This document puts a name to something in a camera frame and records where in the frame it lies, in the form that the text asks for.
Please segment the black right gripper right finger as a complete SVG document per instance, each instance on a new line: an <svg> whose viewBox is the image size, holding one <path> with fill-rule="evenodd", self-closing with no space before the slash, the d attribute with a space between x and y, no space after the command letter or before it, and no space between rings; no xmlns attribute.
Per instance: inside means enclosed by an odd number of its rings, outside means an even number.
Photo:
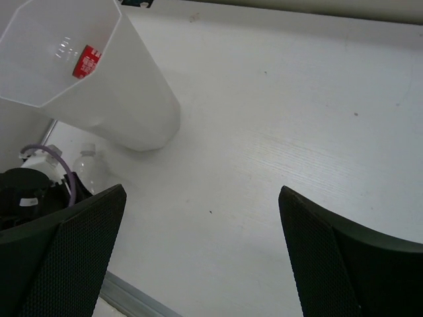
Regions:
<svg viewBox="0 0 423 317"><path fill-rule="evenodd" d="M304 316L421 316L422 245L337 215L291 188L280 218Z"/></svg>

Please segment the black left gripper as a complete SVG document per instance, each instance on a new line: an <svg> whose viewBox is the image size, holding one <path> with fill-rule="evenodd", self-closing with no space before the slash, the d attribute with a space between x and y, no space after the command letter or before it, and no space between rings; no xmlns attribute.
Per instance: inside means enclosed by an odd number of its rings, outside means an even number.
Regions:
<svg viewBox="0 0 423 317"><path fill-rule="evenodd" d="M50 215L92 196L75 172L58 181L30 168L1 173L1 230L16 228Z"/></svg>

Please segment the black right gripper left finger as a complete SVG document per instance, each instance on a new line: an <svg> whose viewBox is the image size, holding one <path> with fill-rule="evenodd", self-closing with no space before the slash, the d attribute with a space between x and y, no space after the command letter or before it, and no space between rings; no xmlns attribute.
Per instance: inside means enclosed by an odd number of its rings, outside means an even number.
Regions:
<svg viewBox="0 0 423 317"><path fill-rule="evenodd" d="M1 231L1 315L92 316L125 205L118 184Z"/></svg>

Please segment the red label plastic bottle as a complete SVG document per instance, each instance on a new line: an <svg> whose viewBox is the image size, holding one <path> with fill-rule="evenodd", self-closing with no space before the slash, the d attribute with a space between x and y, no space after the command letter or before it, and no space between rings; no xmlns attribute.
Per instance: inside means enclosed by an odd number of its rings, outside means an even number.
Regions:
<svg viewBox="0 0 423 317"><path fill-rule="evenodd" d="M101 51L85 41L66 36L54 54L54 65L66 79L83 79L95 70L101 56Z"/></svg>

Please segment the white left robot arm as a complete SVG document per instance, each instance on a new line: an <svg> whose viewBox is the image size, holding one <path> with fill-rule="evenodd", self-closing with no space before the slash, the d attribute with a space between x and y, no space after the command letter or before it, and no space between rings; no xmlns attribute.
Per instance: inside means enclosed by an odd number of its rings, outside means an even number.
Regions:
<svg viewBox="0 0 423 317"><path fill-rule="evenodd" d="M1 230L55 213L93 196L54 145L27 145L23 164L1 173Z"/></svg>

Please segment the white octagonal plastic bin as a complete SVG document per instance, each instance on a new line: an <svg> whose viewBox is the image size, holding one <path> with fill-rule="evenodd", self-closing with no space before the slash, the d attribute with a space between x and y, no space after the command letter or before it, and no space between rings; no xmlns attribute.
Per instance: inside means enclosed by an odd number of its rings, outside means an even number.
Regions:
<svg viewBox="0 0 423 317"><path fill-rule="evenodd" d="M55 68L66 36L102 53L83 79ZM117 1L2 1L1 103L137 151L180 128L180 104Z"/></svg>

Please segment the blue label plastic bottle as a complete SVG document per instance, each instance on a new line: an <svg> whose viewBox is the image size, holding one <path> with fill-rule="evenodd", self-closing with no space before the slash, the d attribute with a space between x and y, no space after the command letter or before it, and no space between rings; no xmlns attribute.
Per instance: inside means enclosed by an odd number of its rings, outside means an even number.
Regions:
<svg viewBox="0 0 423 317"><path fill-rule="evenodd" d="M80 156L73 163L73 171L91 194L98 194L106 189L106 164L97 153L94 143L81 145Z"/></svg>

